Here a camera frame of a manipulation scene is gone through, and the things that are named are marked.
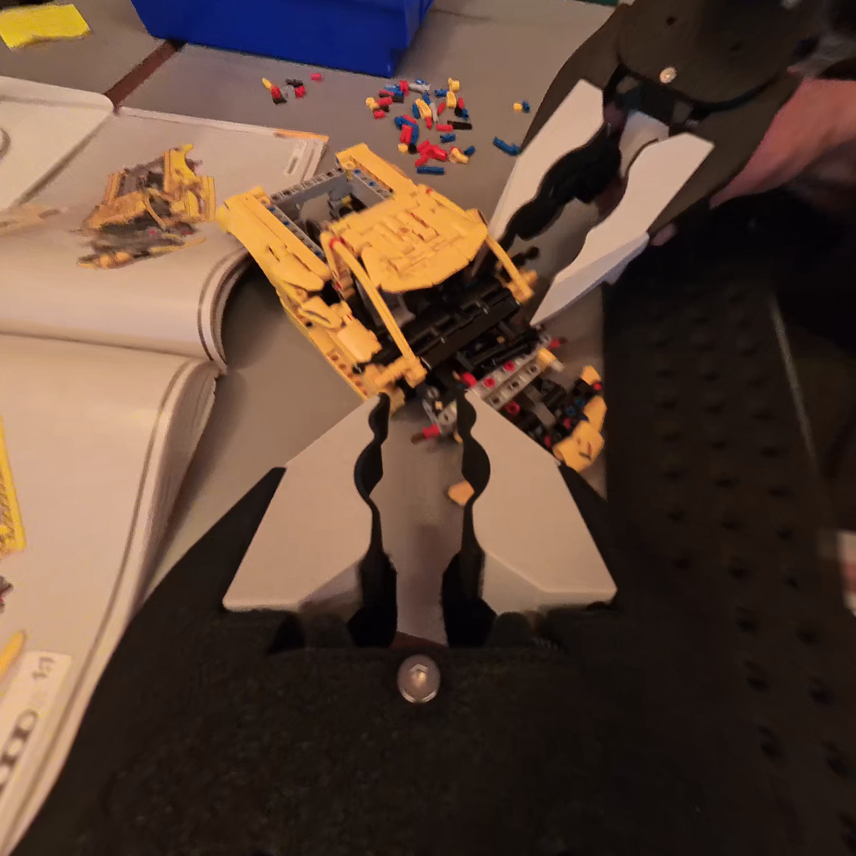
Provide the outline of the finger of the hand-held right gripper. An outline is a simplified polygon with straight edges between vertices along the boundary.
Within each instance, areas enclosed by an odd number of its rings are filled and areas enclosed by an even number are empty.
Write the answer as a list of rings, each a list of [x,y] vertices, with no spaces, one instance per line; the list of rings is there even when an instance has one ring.
[[[490,220],[503,249],[550,229],[572,202],[595,205],[600,219],[625,191],[622,95],[585,79],[551,82]]]
[[[645,146],[627,172],[622,198],[587,233],[573,262],[556,274],[531,323],[541,325],[594,287],[614,284],[646,249],[655,221],[714,147],[689,133]]]

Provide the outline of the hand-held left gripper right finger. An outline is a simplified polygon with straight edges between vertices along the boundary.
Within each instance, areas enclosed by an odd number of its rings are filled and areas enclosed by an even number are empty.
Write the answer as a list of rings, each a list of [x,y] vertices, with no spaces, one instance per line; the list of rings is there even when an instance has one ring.
[[[460,399],[465,590],[494,613],[610,602],[607,563],[565,476],[573,476],[474,391]]]

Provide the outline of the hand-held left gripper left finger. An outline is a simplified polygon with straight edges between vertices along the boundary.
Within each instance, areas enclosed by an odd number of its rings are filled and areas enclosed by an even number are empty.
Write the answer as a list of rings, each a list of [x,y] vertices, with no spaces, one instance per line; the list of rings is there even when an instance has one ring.
[[[390,398],[374,395],[285,465],[222,599],[230,612],[356,612],[373,534],[358,461],[379,451]]]

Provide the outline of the yellow toy brick car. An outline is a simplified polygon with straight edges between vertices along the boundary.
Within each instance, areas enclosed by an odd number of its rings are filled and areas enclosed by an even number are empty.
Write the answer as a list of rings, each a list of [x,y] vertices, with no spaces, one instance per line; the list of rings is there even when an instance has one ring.
[[[291,321],[367,401],[418,401],[412,441],[459,435],[473,393],[576,472],[605,445],[603,379],[560,379],[560,340],[527,319],[537,274],[477,209],[406,177],[365,144],[278,193],[227,198],[218,226],[248,251]]]

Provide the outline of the person's right forearm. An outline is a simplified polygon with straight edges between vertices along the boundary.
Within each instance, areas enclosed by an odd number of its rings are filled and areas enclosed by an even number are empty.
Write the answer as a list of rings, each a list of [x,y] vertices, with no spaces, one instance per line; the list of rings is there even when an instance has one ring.
[[[855,80],[855,2],[823,3],[817,44],[791,70],[799,78]]]

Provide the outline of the grey desk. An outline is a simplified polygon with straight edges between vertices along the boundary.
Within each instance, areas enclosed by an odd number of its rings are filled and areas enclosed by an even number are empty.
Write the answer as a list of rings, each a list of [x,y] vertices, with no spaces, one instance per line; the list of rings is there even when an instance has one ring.
[[[325,134],[323,169],[357,143],[349,137],[348,97],[380,85],[339,70],[322,70],[324,80],[311,81],[293,62],[164,42],[145,31],[130,2],[74,4],[91,29],[87,37],[23,51],[3,46],[2,74],[100,91],[127,109]],[[453,77],[481,98],[502,94],[537,107],[564,61],[611,12],[582,2],[434,2],[399,74],[433,85]],[[300,78],[307,97],[275,106],[263,77]],[[444,177],[436,185],[459,205],[489,215],[507,177]],[[219,384],[155,582],[263,475],[359,403],[255,272],[231,294],[224,345],[230,371]],[[399,575],[399,628],[443,644],[440,580],[461,536],[461,510],[444,492],[461,475],[460,457],[456,446],[412,445],[420,423],[409,411],[392,418],[374,499]]]

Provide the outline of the person's right hand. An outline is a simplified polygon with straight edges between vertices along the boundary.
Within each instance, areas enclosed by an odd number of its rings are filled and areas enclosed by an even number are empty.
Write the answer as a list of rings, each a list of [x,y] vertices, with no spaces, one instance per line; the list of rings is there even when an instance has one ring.
[[[742,171],[708,209],[775,190],[834,215],[854,213],[855,81],[803,78]]]

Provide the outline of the large pile of coloured pins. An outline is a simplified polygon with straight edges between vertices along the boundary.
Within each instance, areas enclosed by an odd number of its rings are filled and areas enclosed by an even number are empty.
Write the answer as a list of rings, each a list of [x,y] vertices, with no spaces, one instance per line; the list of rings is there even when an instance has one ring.
[[[529,99],[479,97],[447,80],[381,82],[348,97],[350,139],[391,162],[405,177],[506,177],[522,149],[536,105]]]

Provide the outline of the open instruction booklet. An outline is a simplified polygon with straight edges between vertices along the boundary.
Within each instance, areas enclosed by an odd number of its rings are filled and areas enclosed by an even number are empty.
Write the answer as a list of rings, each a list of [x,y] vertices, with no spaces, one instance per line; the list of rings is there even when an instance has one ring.
[[[186,157],[214,206],[315,175],[328,137],[122,111],[2,235],[2,854],[26,835],[144,598],[225,373],[222,313],[250,261],[209,216],[88,227]]]

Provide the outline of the blue plastic bin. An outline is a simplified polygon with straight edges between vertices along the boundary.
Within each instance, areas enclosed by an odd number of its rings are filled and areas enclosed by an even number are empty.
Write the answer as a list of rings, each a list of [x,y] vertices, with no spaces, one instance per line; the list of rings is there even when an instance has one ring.
[[[433,1],[133,1],[156,38],[374,76],[393,74]]]

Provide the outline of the yellow sticky note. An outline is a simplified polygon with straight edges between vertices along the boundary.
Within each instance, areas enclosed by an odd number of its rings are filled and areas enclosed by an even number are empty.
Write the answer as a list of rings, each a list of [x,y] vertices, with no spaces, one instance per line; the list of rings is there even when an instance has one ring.
[[[1,39],[9,49],[86,37],[91,29],[73,4],[37,4],[2,8]]]

